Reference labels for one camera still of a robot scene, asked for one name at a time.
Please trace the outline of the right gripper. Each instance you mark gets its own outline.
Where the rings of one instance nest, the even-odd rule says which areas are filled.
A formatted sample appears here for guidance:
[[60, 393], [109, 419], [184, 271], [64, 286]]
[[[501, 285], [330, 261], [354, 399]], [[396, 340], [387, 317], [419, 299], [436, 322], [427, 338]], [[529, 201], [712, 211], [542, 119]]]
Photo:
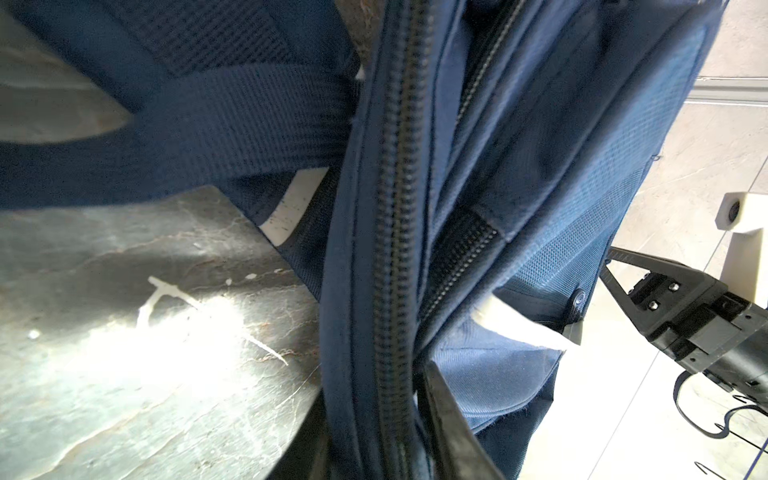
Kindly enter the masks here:
[[[622, 287], [610, 266], [640, 269]], [[725, 283], [680, 262], [623, 248], [609, 249], [600, 280], [634, 327], [690, 373], [745, 396], [767, 394], [767, 310]]]

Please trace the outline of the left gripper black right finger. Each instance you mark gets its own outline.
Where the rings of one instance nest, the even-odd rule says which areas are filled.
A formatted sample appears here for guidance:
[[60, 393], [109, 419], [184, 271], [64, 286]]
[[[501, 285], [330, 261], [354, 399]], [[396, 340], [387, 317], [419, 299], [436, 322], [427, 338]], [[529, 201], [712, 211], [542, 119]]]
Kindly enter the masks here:
[[434, 479], [504, 479], [470, 430], [433, 361], [422, 371], [417, 398], [427, 432]]

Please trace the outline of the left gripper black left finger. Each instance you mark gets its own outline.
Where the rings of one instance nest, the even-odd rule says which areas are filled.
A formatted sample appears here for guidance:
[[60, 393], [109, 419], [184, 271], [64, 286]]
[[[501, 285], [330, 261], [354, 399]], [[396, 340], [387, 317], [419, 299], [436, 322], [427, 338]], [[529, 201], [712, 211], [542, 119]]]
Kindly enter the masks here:
[[267, 479], [329, 479], [329, 446], [326, 409], [323, 395], [319, 394], [295, 437], [270, 471]]

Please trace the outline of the navy blue student backpack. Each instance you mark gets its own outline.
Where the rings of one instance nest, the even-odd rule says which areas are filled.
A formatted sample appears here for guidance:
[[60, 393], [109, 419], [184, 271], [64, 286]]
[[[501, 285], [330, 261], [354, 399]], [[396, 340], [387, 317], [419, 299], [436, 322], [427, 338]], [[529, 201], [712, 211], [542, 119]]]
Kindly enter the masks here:
[[515, 479], [561, 354], [471, 311], [498, 294], [553, 333], [582, 320], [724, 10], [390, 1], [362, 65], [331, 1], [15, 1], [132, 117], [82, 140], [3, 142], [1, 205], [213, 185], [248, 218], [281, 220], [279, 203], [309, 192], [280, 251], [320, 303], [332, 474], [447, 467], [416, 395], [437, 367], [464, 439]]

